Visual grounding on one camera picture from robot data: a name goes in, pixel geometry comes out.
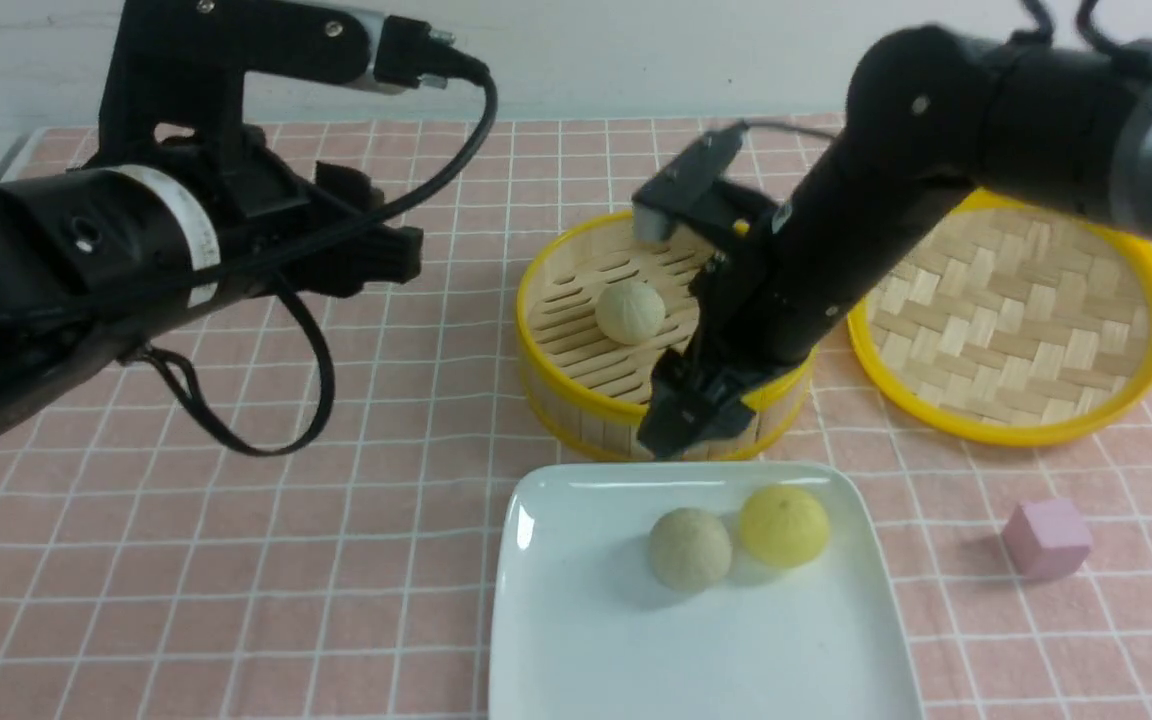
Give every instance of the square plate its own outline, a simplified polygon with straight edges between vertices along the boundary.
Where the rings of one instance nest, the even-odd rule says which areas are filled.
[[[737,551],[728,578],[703,593],[657,582],[646,537],[660,515],[700,507],[733,529],[746,498],[773,483],[826,507],[831,539],[812,564],[772,573]],[[838,470],[545,468],[518,483],[502,537],[492,720],[924,718],[873,523]]]

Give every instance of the bamboo steamer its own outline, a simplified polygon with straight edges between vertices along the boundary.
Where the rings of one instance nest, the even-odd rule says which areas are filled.
[[[664,348],[682,350],[695,332],[699,309],[687,282],[712,253],[687,228],[666,245],[644,245],[626,211],[582,223],[536,256],[515,306],[520,369],[526,402],[559,441],[596,460],[652,460],[635,439],[652,367]],[[639,346],[608,340],[594,321],[602,288],[628,278],[649,281],[666,302],[662,328]],[[808,397],[813,361],[745,397],[756,416],[744,434],[696,446],[684,460],[749,458],[773,445]]]

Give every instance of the table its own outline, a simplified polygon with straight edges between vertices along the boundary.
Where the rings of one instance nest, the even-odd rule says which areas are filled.
[[[838,115],[795,118],[839,127]],[[511,288],[535,252],[628,195],[710,120],[500,123],[407,221],[425,272],[310,300],[339,364],[323,441],[220,452],[147,370],[111,369],[0,441],[0,717],[483,719],[499,528],[526,471],[577,462],[517,381]],[[465,123],[268,128],[293,168],[362,167],[393,196]],[[820,143],[758,132],[732,175],[783,196]],[[23,176],[90,154],[40,132]],[[287,441],[316,382],[280,306],[166,338],[255,441]],[[1152,395],[1097,435],[996,450],[886,404],[841,334],[774,458],[829,462],[878,524],[932,720],[1152,717]],[[1096,551],[1059,583],[1011,578],[996,530],[1070,497]]]

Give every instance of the pink block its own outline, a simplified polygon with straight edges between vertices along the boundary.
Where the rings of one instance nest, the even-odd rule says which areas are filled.
[[[1021,502],[1002,529],[1002,541],[1011,563],[1025,579],[1068,577],[1092,553],[1087,523],[1078,507],[1063,497]]]

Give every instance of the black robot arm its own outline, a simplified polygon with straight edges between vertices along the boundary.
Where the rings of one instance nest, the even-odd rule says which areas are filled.
[[[349,297],[420,273],[422,232],[397,218],[452,182],[495,114],[488,68],[415,18],[285,0],[126,0],[83,168],[0,183],[0,434],[114,363],[156,366],[218,441],[297,450],[333,396],[329,348],[298,291]],[[385,202],[355,168],[298,177],[243,123],[248,73],[395,94],[461,78],[486,109],[448,167]],[[160,126],[188,134],[159,141]],[[305,437],[255,448],[210,411],[188,359],[150,343],[242,300],[278,296],[319,361]]]
[[[1055,50],[1049,23],[1009,41],[884,37],[783,204],[721,179],[751,124],[700,137],[634,196],[641,240],[685,223],[717,248],[691,282],[698,331],[654,369],[639,441],[658,457],[744,432],[741,399],[804,363],[975,188],[1152,240],[1152,41]]]

